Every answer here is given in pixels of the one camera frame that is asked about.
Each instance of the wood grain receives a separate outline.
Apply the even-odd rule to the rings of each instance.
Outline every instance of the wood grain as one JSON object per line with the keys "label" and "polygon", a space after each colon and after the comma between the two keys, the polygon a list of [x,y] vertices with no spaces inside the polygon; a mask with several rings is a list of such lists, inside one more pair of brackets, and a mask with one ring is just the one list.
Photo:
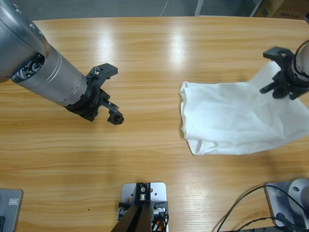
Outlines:
{"label": "wood grain", "polygon": [[[10,81],[0,85],[0,188],[25,192],[19,232],[110,231],[122,184],[139,181],[166,183],[171,232],[210,232],[247,190],[309,177],[308,137],[252,155],[193,156],[178,94],[183,81],[249,80],[268,62],[264,51],[295,51],[308,39],[304,21],[132,17],[36,24],[84,74],[105,62],[118,67],[103,88],[125,122],[108,123],[101,108],[91,123]],[[302,100],[309,105],[309,94]],[[260,190],[223,230],[269,215]]]}

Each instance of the floor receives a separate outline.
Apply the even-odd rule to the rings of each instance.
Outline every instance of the floor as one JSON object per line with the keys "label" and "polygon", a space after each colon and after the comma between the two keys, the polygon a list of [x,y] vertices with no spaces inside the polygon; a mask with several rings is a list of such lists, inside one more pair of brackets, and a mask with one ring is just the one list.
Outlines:
{"label": "floor", "polygon": [[[194,16],[198,0],[14,0],[32,20]],[[249,16],[258,0],[204,0],[201,15]]]}

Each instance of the metal bracket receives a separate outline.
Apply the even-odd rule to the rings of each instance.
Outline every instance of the metal bracket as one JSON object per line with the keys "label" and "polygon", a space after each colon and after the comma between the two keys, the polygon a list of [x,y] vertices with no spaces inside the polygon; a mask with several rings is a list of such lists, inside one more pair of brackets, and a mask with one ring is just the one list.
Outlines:
{"label": "metal bracket", "polygon": [[[308,180],[306,180],[306,185],[300,186],[297,184],[298,181],[303,181],[306,179],[298,179],[296,181],[285,181],[285,182],[275,182],[275,183],[269,183],[267,185],[272,185],[275,187],[278,187],[285,192],[288,192],[296,201],[298,201],[304,208],[306,208],[306,204],[308,202],[306,201],[306,189],[309,188]],[[272,187],[266,188],[266,197],[269,204],[269,208],[271,209],[271,213],[274,217],[280,217],[281,219],[286,219],[288,222],[291,222],[297,226],[300,226],[302,228],[309,228],[309,218],[307,218],[305,215],[301,215],[298,211],[302,210],[295,206],[295,208],[292,208],[293,204],[291,204],[290,199],[288,196],[283,194],[280,190]],[[285,226],[283,222],[275,220],[275,224],[279,227]]]}
{"label": "metal bracket", "polygon": [[[124,184],[117,212],[119,222],[112,232],[154,231],[158,226],[161,227],[159,223],[165,217],[168,222],[168,213],[164,183]],[[168,223],[166,224],[164,231],[168,232]]]}

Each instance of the screw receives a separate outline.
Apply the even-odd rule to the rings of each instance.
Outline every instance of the screw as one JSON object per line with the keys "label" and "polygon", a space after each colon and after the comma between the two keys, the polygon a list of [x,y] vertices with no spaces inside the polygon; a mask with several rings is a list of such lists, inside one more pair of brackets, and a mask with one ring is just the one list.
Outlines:
{"label": "screw", "polygon": [[146,200],[146,194],[141,194],[140,201],[145,201],[145,200]]}
{"label": "screw", "polygon": [[286,54],[284,52],[280,52],[280,54],[282,55],[282,57],[286,57]]}
{"label": "screw", "polygon": [[16,4],[13,4],[12,6],[15,9],[16,12],[21,14],[21,11],[18,9],[18,6]]}

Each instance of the white cloth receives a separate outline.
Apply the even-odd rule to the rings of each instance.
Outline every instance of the white cloth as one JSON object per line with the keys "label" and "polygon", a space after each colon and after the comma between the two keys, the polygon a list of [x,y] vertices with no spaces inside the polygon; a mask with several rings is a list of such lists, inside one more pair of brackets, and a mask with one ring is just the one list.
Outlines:
{"label": "white cloth", "polygon": [[309,134],[309,110],[299,99],[259,90],[280,71],[269,62],[248,82],[184,82],[183,133],[194,155],[242,155],[277,148]]}

